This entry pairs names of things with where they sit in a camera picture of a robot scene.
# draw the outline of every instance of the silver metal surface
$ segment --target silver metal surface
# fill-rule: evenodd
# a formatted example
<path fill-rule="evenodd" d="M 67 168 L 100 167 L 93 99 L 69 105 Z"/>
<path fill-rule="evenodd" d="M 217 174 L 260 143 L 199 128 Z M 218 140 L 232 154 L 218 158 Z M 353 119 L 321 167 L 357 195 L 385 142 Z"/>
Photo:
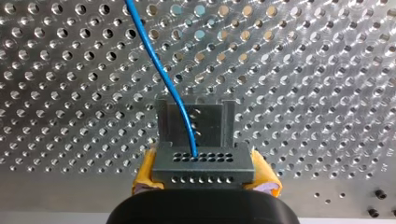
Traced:
<path fill-rule="evenodd" d="M 183 95 L 236 98 L 299 216 L 394 218 L 395 1 L 136 5 Z M 0 209 L 110 211 L 164 92 L 123 1 L 1 1 L 0 41 Z"/>

